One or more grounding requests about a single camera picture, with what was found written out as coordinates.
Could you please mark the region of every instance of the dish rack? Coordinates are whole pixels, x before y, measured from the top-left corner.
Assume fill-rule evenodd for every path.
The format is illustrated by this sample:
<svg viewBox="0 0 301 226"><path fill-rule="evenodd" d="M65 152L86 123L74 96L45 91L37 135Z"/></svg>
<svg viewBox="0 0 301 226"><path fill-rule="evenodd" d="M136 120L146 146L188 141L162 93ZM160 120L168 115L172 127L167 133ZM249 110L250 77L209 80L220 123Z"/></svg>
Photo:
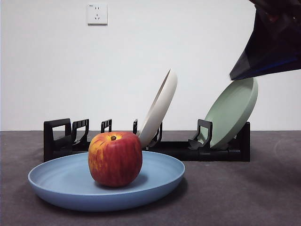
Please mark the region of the dish rack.
<svg viewBox="0 0 301 226"><path fill-rule="evenodd" d="M54 139L53 128L65 126L64 136ZM85 133L80 139L77 129L85 127ZM133 123L133 133L137 134L138 120ZM198 141L201 128L207 129L208 134L204 143ZM112 131L112 119L101 123L101 133L109 128ZM250 161L250 123L246 122L238 134L232 138L223 149L211 149L213 124L210 121L199 119L197 132L187 141L162 141L163 123L152 141L144 151L163 153L181 161ZM89 119L75 121L59 119L44 122L44 162L70 154L87 152L90 142L87 140L89 132Z"/></svg>

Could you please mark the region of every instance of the wall outlet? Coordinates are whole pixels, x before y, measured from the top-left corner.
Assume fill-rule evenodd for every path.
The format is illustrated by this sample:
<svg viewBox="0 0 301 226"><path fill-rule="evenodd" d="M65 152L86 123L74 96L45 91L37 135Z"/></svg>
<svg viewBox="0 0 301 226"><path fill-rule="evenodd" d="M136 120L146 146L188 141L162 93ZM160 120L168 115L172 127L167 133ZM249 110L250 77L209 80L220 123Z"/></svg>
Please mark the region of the wall outlet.
<svg viewBox="0 0 301 226"><path fill-rule="evenodd" d="M105 3L87 5L88 24L108 24L108 6Z"/></svg>

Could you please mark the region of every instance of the gray countertop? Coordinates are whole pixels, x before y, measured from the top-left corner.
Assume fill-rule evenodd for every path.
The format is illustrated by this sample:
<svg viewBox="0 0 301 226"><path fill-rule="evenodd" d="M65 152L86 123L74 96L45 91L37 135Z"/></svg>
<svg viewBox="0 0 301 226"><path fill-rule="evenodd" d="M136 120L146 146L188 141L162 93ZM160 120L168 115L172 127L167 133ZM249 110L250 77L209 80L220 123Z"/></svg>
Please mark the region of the gray countertop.
<svg viewBox="0 0 301 226"><path fill-rule="evenodd" d="M42 163L42 147L42 131L1 132L2 226L301 225L301 131L252 131L251 162L184 161L184 178L168 196L115 212L65 210L41 200L27 175Z"/></svg>

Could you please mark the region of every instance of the plastic plate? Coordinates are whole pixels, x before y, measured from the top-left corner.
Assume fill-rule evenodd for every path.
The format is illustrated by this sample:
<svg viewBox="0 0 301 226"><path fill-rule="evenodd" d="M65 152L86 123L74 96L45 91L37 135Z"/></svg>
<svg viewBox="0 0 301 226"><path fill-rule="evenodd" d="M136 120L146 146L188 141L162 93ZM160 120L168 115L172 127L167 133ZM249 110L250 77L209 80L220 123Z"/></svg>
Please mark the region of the plastic plate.
<svg viewBox="0 0 301 226"><path fill-rule="evenodd" d="M139 136L142 148L146 147L155 136L169 105L174 97L178 78L175 72L170 69L164 78L162 85L150 106Z"/></svg>
<svg viewBox="0 0 301 226"><path fill-rule="evenodd" d="M128 186L109 188L91 177L87 153L54 159L33 168L28 180L43 200L80 211L124 210L156 201L174 190L185 171L184 164L168 155L143 151L138 177Z"/></svg>
<svg viewBox="0 0 301 226"><path fill-rule="evenodd" d="M255 78L232 82L217 98L205 120L213 124L211 148L222 148L243 128L250 117L258 96ZM207 129L202 128L198 137L203 143Z"/></svg>

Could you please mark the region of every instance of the apple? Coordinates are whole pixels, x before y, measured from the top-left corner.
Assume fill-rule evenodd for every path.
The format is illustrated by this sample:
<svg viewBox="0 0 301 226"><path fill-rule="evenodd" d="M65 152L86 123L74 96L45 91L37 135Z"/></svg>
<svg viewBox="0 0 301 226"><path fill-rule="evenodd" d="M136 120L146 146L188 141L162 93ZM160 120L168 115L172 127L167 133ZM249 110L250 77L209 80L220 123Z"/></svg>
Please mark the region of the apple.
<svg viewBox="0 0 301 226"><path fill-rule="evenodd" d="M132 132L106 132L90 143L88 165L92 178L109 187L131 183L142 167L139 137Z"/></svg>

